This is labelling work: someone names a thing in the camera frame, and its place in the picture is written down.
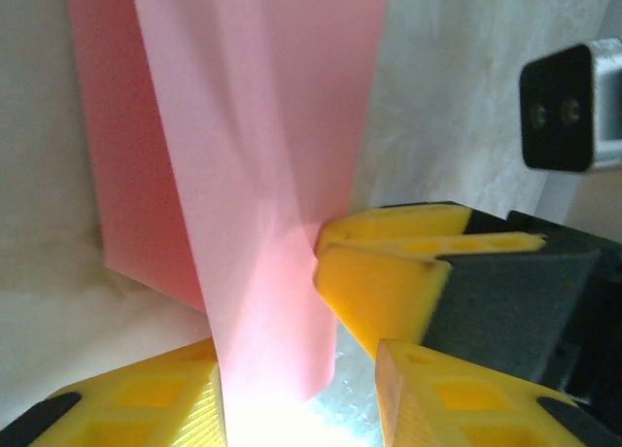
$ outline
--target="yellow plastic pad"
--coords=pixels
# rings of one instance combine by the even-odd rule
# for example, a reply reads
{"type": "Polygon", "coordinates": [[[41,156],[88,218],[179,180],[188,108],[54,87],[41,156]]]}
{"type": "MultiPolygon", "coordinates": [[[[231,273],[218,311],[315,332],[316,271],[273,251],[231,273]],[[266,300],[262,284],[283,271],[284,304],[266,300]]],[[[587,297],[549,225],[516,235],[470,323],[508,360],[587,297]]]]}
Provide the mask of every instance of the yellow plastic pad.
{"type": "Polygon", "coordinates": [[[348,240],[323,249],[315,285],[375,359],[381,338],[423,338],[451,269],[433,256],[537,251],[544,244],[527,233],[348,240]]]}
{"type": "Polygon", "coordinates": [[[565,396],[408,342],[380,342],[376,392],[385,447],[583,445],[536,401],[565,396]]]}
{"type": "Polygon", "coordinates": [[[445,261],[344,245],[320,256],[315,285],[375,360],[381,338],[421,340],[450,269],[445,261]]]}
{"type": "Polygon", "coordinates": [[[394,240],[348,240],[351,246],[435,257],[538,251],[546,242],[529,233],[485,233],[479,235],[408,237],[394,240]]]}
{"type": "Polygon", "coordinates": [[[65,387],[82,399],[31,445],[66,447],[226,446],[212,340],[65,387]]]}
{"type": "Polygon", "coordinates": [[[356,240],[393,240],[416,236],[460,235],[471,210],[451,204],[370,209],[327,223],[320,233],[316,254],[331,243],[356,240]]]}

